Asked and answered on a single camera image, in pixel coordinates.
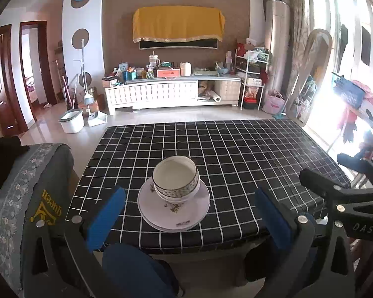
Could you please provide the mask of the grey embroidered sofa cover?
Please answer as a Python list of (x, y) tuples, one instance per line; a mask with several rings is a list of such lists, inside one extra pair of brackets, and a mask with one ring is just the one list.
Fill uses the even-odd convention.
[(0, 273), (17, 295), (23, 293), (23, 240), (40, 220), (48, 225), (64, 222), (73, 164), (66, 144), (30, 145), (15, 159), (0, 188)]

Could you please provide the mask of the white dustpan with broom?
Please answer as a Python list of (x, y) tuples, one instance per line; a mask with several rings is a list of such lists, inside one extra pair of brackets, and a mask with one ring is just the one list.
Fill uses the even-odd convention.
[(81, 39), (81, 77), (83, 82), (83, 89), (85, 96), (83, 97), (83, 103), (87, 106), (87, 124), (89, 127), (106, 124), (108, 122), (108, 115), (101, 111), (92, 112), (90, 105), (95, 101), (94, 96), (89, 93), (87, 86), (87, 73), (85, 71), (85, 59), (84, 59), (84, 39)]

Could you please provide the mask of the pink tote bag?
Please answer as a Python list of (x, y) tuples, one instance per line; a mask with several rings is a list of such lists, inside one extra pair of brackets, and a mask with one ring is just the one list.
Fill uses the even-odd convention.
[(267, 94), (262, 111), (271, 115), (278, 114), (284, 108), (285, 103), (286, 100), (283, 98), (281, 93)]

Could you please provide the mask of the silver standing air conditioner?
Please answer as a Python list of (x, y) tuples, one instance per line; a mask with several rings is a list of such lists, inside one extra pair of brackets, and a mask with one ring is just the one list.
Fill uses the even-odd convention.
[(270, 62), (265, 94), (276, 94), (281, 91), (289, 38), (289, 5), (279, 0), (268, 0), (266, 3), (265, 48), (270, 51)]

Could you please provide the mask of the white tv cabinet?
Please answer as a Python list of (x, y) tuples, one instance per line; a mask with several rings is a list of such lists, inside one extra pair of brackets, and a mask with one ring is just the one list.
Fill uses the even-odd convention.
[(189, 106), (237, 106), (238, 101), (214, 102), (207, 93), (213, 90), (216, 81), (237, 81), (240, 78), (233, 75), (135, 79), (117, 86), (106, 84), (105, 94), (110, 115), (115, 115), (117, 109), (132, 108), (133, 110), (151, 108), (174, 108)]

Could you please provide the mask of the white mop bucket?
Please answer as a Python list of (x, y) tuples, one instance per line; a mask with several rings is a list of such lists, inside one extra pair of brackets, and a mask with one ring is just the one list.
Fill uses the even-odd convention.
[(83, 111), (79, 109), (68, 110), (58, 121), (65, 133), (78, 133), (84, 127)]

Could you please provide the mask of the white metal shelf rack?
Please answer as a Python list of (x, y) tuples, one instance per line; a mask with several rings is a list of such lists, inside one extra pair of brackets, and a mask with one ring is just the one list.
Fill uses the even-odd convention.
[(240, 78), (240, 109), (245, 106), (259, 110), (267, 82), (271, 53), (263, 47), (249, 50), (238, 46), (235, 50), (234, 69)]

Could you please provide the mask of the yellow cloth covered television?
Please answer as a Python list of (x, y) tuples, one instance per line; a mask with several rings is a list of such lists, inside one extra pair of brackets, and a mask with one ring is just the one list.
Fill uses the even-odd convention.
[(210, 48), (223, 40), (226, 19), (213, 7), (161, 5), (133, 15), (133, 42), (141, 49)]

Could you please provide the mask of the black white checkered tablecloth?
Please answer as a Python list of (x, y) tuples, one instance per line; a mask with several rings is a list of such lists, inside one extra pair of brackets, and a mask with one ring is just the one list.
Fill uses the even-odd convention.
[[(210, 195), (203, 221), (189, 231), (163, 233), (149, 226), (137, 195), (153, 168), (173, 155), (190, 157)], [(289, 119), (169, 122), (108, 127), (73, 195), (69, 215), (86, 215), (113, 186), (125, 189), (125, 207), (106, 244), (125, 243), (151, 254), (232, 248), (264, 238), (254, 191), (270, 190), (293, 213), (326, 215), (322, 198), (298, 175), (309, 168), (350, 186), (337, 163)]]

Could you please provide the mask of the dark red wooden door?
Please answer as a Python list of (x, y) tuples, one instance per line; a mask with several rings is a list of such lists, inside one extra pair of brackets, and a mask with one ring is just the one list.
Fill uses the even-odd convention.
[(11, 26), (0, 27), (0, 131), (6, 137), (27, 131), (17, 96), (11, 63)]

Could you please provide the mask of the floral patterned bowl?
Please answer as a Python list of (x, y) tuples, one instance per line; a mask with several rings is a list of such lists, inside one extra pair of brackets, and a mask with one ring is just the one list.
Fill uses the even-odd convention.
[(182, 198), (195, 190), (200, 181), (200, 174), (192, 159), (175, 155), (163, 159), (155, 166), (152, 181), (162, 195)]

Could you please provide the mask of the blue plastic basket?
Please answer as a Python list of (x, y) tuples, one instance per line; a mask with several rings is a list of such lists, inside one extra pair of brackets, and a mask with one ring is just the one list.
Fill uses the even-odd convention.
[(355, 110), (358, 110), (364, 100), (365, 90), (347, 80), (344, 76), (332, 72), (333, 91)]

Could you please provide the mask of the orange storage box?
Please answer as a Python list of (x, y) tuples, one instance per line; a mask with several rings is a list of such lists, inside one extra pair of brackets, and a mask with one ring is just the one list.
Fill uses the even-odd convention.
[(180, 77), (181, 76), (181, 70), (171, 69), (171, 68), (164, 68), (164, 69), (158, 69), (157, 70), (157, 78), (172, 78), (172, 77)]

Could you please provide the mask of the pink flower white plate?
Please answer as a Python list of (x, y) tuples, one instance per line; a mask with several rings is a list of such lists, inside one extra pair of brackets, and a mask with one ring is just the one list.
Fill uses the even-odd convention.
[(152, 223), (144, 215), (142, 215), (142, 219), (143, 219), (143, 221), (145, 221), (152, 228), (154, 228), (154, 229), (156, 229), (158, 231), (165, 232), (165, 233), (178, 233), (178, 232), (183, 232), (183, 231), (189, 231), (192, 228), (194, 228), (195, 226), (197, 226), (197, 225), (200, 224), (200, 222), (198, 222), (198, 223), (193, 223), (191, 225), (176, 226), (174, 228), (164, 228), (164, 227), (160, 227), (160, 226)]

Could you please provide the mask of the standing arched mirror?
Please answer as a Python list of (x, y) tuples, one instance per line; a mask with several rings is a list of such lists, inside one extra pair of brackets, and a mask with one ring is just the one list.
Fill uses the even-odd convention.
[(311, 114), (315, 94), (326, 75), (332, 48), (332, 37), (327, 30), (315, 29), (309, 34), (302, 61), (286, 101), (286, 116), (305, 126)]

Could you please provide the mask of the paper towel roll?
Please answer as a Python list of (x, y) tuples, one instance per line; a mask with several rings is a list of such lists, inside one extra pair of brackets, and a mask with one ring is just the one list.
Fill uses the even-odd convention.
[(219, 96), (215, 91), (210, 90), (207, 95), (209, 96), (210, 99), (212, 99), (214, 102), (219, 103), (221, 102), (222, 98)]

